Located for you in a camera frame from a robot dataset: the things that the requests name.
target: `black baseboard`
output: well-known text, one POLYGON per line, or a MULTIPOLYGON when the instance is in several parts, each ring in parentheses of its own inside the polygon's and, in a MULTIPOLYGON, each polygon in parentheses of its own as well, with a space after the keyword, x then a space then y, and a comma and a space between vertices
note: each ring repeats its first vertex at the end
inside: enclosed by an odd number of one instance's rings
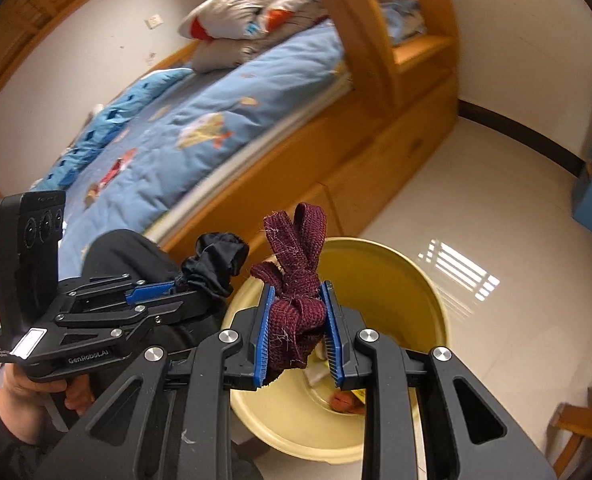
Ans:
POLYGON ((482 108, 467 101, 460 100, 458 108, 458 114, 461 117, 505 134, 511 137, 511 139, 517 140, 532 150, 536 150, 541 155, 546 156, 546 158, 565 168, 569 173, 580 176, 580 172, 584 167, 584 161, 543 134, 539 134, 537 131, 528 128, 524 124, 517 123, 504 115, 497 114, 496 112, 487 110, 487 108, 482 108))

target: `maroon scrunchie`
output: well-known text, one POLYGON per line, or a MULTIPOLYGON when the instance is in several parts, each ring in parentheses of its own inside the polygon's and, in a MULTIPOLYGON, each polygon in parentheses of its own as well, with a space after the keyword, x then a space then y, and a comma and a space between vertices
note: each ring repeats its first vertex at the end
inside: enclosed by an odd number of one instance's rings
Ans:
POLYGON ((294 223, 284 211, 265 217, 265 233, 281 269, 272 262, 255 264, 252 276, 276 289, 269 311, 269 363, 265 384, 289 368, 305 368, 323 336, 327 309, 319 298, 316 273, 327 232, 324 210, 298 204, 294 223))

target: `white label sticker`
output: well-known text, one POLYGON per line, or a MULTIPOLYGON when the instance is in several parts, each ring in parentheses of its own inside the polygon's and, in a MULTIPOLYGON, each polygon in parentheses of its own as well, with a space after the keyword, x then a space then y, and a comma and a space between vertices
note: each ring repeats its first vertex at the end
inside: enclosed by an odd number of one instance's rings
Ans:
POLYGON ((41 341, 42 336, 47 333, 46 328, 30 328, 11 351, 12 355, 27 359, 41 341))

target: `white wall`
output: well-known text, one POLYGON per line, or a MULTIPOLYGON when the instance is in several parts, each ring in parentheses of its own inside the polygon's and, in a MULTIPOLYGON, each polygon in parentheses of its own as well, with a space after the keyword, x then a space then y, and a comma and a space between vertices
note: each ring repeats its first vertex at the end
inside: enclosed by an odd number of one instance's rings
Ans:
POLYGON ((592 12, 583 0, 453 0, 460 96, 585 158, 592 124, 592 12))
POLYGON ((0 93, 0 192, 27 190, 83 126, 187 41, 176 28, 205 0, 91 0, 59 25, 0 93), (144 20, 165 23, 149 30, 144 20))

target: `blue bedsheet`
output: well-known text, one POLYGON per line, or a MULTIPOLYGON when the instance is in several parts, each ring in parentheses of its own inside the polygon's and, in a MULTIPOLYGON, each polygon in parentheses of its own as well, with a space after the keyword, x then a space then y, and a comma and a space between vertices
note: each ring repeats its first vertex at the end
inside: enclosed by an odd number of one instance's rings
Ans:
MULTIPOLYGON (((410 31, 383 9, 394 43, 410 31)), ((80 275, 89 244, 114 229, 143 232, 230 156, 327 88, 343 46, 330 21, 233 71, 192 75, 133 118, 67 192, 60 279, 80 275), (86 209, 90 184, 130 150, 134 158, 86 209)))

